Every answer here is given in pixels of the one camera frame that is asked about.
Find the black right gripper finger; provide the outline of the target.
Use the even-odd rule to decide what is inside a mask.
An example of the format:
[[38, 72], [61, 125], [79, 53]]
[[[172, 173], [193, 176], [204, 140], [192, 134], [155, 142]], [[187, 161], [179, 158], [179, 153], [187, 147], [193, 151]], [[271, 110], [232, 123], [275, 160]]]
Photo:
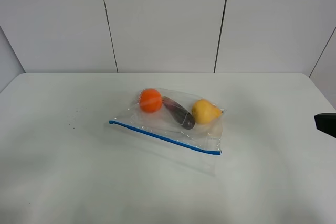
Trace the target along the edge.
[[321, 113], [314, 116], [317, 130], [336, 137], [336, 113]]

